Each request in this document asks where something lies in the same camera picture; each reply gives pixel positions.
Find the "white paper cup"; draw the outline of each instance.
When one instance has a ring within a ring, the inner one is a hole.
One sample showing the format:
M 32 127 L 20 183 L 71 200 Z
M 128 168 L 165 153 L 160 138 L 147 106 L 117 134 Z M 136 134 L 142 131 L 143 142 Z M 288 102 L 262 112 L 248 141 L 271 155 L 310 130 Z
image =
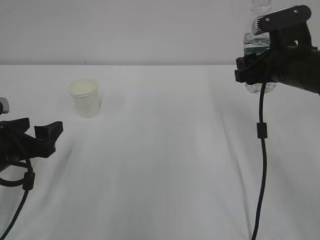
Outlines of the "white paper cup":
M 90 119 L 99 114 L 98 83 L 92 78 L 73 81 L 68 88 L 76 112 L 83 118 Z

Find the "white tablecloth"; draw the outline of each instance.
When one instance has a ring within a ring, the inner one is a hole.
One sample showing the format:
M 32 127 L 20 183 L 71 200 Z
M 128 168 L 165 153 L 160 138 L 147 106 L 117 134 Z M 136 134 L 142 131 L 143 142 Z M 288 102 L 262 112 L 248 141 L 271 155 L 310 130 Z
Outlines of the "white tablecloth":
M 56 153 L 32 160 L 34 189 L 7 239 L 248 240 L 262 175 L 259 96 L 235 82 L 235 68 L 0 66 L 10 103 L 0 120 L 64 125 Z M 99 83 L 93 119 L 76 115 L 67 92 L 82 77 Z M 281 84 L 266 95 L 259 240 L 319 239 L 319 102 Z M 0 188 L 1 234 L 22 194 Z

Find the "cup rim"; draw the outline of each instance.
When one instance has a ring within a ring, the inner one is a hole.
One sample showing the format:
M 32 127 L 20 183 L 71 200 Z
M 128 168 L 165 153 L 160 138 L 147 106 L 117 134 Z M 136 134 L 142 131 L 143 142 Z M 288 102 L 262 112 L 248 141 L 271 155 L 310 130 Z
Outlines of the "cup rim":
M 75 91 L 72 88 L 74 88 L 75 85 L 80 84 L 81 82 L 86 82 L 87 84 L 89 84 L 91 86 L 89 87 L 89 90 L 87 92 L 80 91 L 77 93 L 77 91 Z M 95 79 L 88 77 L 88 78 L 80 78 L 80 79 L 72 81 L 69 84 L 68 92 L 70 93 L 70 95 L 75 96 L 75 97 L 85 97 L 85 96 L 93 94 L 97 89 L 98 89 L 98 82 Z

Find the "gray wall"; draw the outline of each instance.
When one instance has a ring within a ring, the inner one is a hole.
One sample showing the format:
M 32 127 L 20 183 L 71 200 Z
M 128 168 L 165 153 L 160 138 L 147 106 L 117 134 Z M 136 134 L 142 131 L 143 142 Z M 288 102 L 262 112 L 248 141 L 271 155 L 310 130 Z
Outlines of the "gray wall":
M 274 8 L 308 2 L 273 0 Z M 251 0 L 0 0 L 0 64 L 234 64 L 250 6 Z

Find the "water bottle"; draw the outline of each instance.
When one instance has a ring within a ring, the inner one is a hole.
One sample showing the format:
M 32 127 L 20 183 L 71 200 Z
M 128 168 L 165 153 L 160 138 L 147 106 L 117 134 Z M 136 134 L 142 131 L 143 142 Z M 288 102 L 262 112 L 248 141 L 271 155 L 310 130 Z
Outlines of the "water bottle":
M 251 8 L 251 19 L 247 26 L 246 33 L 244 34 L 243 38 L 243 51 L 244 55 L 249 55 L 256 53 L 260 55 L 264 53 L 266 50 L 270 48 L 270 36 L 269 33 L 263 33 L 260 35 L 253 35 L 252 34 L 252 23 L 261 15 L 265 15 L 272 11 L 272 4 L 271 0 L 252 0 L 252 8 Z M 275 89 L 276 83 L 275 82 L 268 82 L 265 87 L 265 93 L 271 92 Z M 245 88 L 254 94 L 260 94 L 262 83 L 256 83 L 253 85 L 249 85 L 245 83 Z

